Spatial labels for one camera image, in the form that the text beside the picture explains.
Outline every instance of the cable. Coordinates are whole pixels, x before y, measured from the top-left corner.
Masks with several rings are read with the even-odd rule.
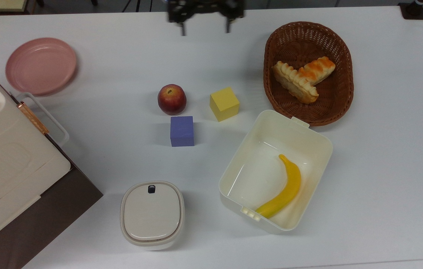
[[[122,12],[125,12],[125,10],[127,9],[128,5],[130,4],[130,1],[132,0],[128,0],[127,4],[125,5],[125,7],[123,8]]]

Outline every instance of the bread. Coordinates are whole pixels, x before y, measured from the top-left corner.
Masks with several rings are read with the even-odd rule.
[[[314,86],[331,75],[335,67],[328,57],[323,56],[300,68],[298,73]]]
[[[273,66],[275,79],[298,101],[310,104],[316,101],[319,94],[314,85],[327,78],[336,65],[323,56],[311,63],[306,64],[299,70],[294,69],[287,63],[278,61]]]
[[[312,86],[309,80],[302,77],[297,70],[287,63],[278,61],[273,66],[273,73],[276,80],[300,102],[310,104],[318,98],[319,94],[316,87]]]

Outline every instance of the banana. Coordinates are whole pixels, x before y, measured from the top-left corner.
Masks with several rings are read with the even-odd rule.
[[[256,209],[258,214],[267,219],[274,216],[287,204],[289,204],[298,194],[301,185],[301,173],[298,166],[288,160],[283,154],[278,155],[278,157],[285,164],[288,181],[286,182],[285,188],[283,188],[283,190],[275,198]]]

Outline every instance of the brown basket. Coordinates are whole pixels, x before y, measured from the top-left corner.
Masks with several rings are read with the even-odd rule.
[[[278,61],[298,69],[312,60],[327,56],[336,68],[316,85],[316,102],[303,104],[283,88],[273,76],[272,66]],[[353,65],[343,39],[331,29],[314,22],[292,22],[276,29],[265,48],[263,84],[273,108],[289,118],[297,117],[311,126],[324,126],[337,121],[353,100]]]

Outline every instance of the floor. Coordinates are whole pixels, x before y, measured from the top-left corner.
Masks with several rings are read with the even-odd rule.
[[[107,12],[164,12],[166,0],[44,0],[40,7],[29,0],[27,10],[33,14],[107,13]],[[351,6],[394,6],[411,0],[246,0],[247,9],[270,9],[301,7],[351,7]]]

